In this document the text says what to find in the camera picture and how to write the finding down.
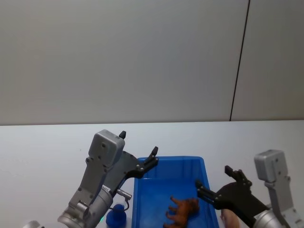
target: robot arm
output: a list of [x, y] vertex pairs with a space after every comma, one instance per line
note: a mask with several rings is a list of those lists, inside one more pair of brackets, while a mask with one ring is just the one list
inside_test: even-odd
[[257, 175], [269, 190], [271, 208], [251, 194], [252, 183], [242, 170], [225, 167], [225, 173], [236, 182], [223, 186], [217, 193], [196, 181], [198, 197], [215, 209], [229, 209], [250, 228], [304, 228], [304, 222], [294, 209], [289, 187], [290, 177], [283, 151], [269, 150], [255, 156]]
[[[116, 193], [130, 198], [120, 187], [128, 178], [141, 178], [158, 163], [158, 148], [155, 147], [144, 161], [123, 151], [126, 132], [119, 136], [102, 130], [95, 134], [86, 170], [80, 186], [69, 201], [68, 207], [58, 218], [58, 222], [69, 228], [95, 228], [113, 203]], [[32, 221], [24, 228], [38, 228]]]

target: brown toy horse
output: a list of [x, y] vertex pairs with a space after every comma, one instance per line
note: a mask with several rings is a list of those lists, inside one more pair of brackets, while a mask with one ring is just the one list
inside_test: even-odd
[[173, 224], [163, 224], [164, 228], [186, 228], [188, 223], [188, 216], [197, 213], [200, 210], [199, 200], [195, 198], [177, 200], [170, 197], [170, 199], [177, 205], [177, 208], [169, 206], [169, 210], [175, 212], [175, 215], [169, 215], [166, 212], [168, 219], [174, 221]]

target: black cable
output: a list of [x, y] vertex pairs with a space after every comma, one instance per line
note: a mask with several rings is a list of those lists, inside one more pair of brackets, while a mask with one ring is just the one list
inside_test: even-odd
[[234, 105], [234, 98], [236, 96], [236, 91], [237, 91], [237, 83], [238, 83], [238, 73], [239, 73], [239, 68], [241, 65], [241, 58], [242, 58], [242, 52], [243, 52], [243, 45], [244, 45], [244, 39], [245, 39], [245, 33], [246, 33], [246, 26], [247, 26], [247, 20], [248, 20], [248, 13], [249, 13], [249, 7], [250, 7], [250, 0], [248, 0], [248, 6], [247, 6], [247, 13], [246, 13], [246, 20], [245, 20], [245, 26], [244, 26], [244, 32], [243, 32], [243, 39], [242, 39], [242, 46], [241, 46], [241, 52], [239, 54], [239, 59], [238, 59], [238, 68], [237, 68], [237, 78], [236, 78], [236, 83], [234, 85], [234, 92], [233, 92], [233, 98], [232, 98], [232, 105], [231, 105], [231, 110], [230, 110], [230, 118], [229, 121], [231, 121], [232, 118], [232, 110], [233, 110], [233, 105]]
[[127, 208], [126, 209], [124, 209], [124, 210], [119, 210], [119, 209], [114, 209], [114, 208], [110, 208], [111, 210], [116, 210], [116, 211], [126, 211], [126, 210], [128, 210], [129, 209], [129, 207], [130, 207], [130, 204], [129, 204], [129, 201], [125, 201], [126, 203], [127, 203]]

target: white wall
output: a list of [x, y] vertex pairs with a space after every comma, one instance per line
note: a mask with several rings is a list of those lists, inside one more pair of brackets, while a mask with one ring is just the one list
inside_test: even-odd
[[253, 0], [232, 120], [304, 118], [304, 1]]
[[246, 0], [0, 1], [0, 124], [228, 120]]

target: blue object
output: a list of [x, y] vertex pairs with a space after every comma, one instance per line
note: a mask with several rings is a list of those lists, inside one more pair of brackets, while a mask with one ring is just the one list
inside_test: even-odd
[[[162, 228], [164, 223], [173, 223], [165, 216], [168, 206], [174, 206], [171, 195], [179, 200], [197, 198], [196, 179], [209, 188], [201, 157], [158, 158], [155, 168], [142, 179], [135, 179], [132, 228]], [[189, 219], [187, 228], [219, 228], [214, 208], [200, 199], [199, 214]]]
[[110, 228], [123, 228], [126, 223], [127, 215], [124, 211], [124, 206], [116, 204], [107, 216], [105, 222]]

